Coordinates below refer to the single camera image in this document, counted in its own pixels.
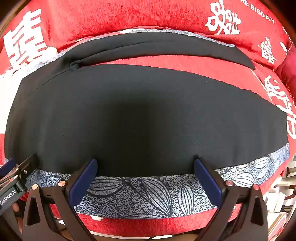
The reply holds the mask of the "person's left hand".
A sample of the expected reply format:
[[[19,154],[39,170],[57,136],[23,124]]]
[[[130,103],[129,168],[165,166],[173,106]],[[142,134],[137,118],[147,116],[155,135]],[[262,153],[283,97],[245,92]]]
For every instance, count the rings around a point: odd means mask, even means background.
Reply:
[[[15,218],[18,224],[18,229],[20,233],[23,234],[23,218],[22,218],[22,213],[20,211],[20,207],[17,203],[14,203],[11,207],[15,214]]]

